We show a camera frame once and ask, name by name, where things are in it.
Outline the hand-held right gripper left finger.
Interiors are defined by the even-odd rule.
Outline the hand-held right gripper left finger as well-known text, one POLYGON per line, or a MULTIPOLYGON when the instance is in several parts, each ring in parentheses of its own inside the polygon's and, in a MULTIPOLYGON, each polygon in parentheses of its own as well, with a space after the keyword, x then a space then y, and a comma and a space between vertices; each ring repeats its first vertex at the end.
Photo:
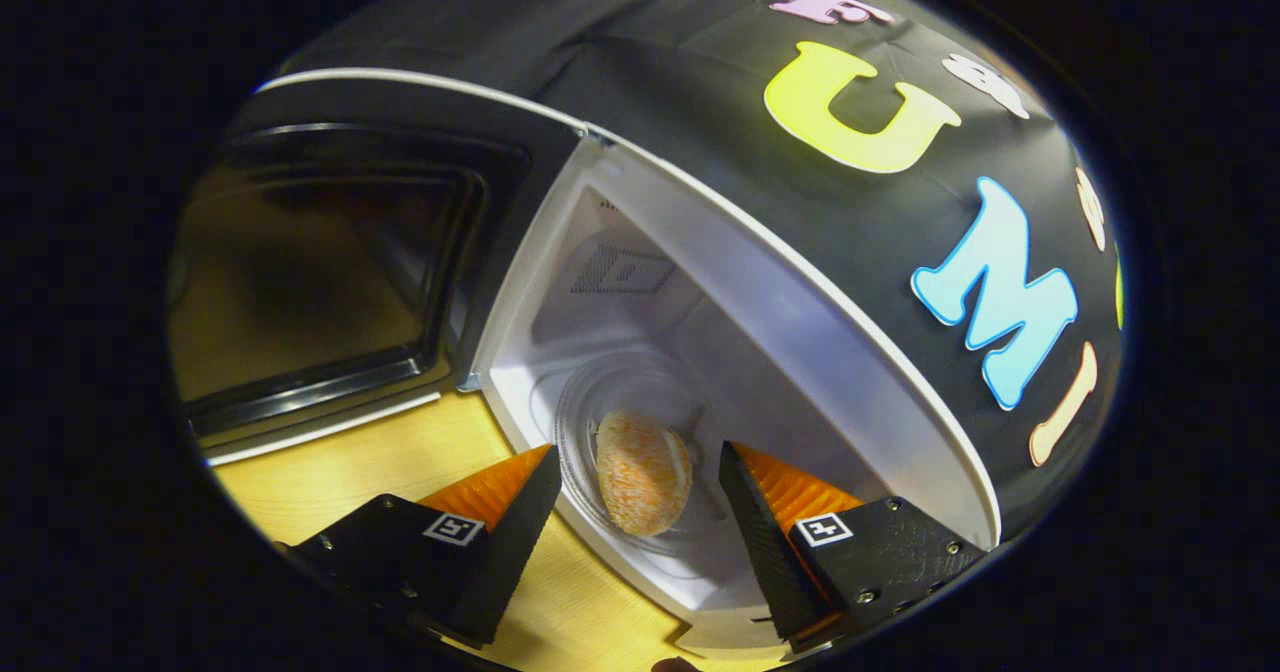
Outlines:
POLYGON ((378 620, 480 649, 561 494, 559 457, 544 444, 419 500, 374 497, 285 557, 378 620))

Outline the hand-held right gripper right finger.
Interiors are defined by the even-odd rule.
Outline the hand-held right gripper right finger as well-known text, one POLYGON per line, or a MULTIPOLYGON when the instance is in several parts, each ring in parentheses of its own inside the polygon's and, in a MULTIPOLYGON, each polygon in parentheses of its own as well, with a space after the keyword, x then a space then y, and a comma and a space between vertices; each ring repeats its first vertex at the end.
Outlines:
POLYGON ((865 502, 740 442, 719 457, 719 486, 792 652, 877 632, 986 556, 904 497, 865 502))

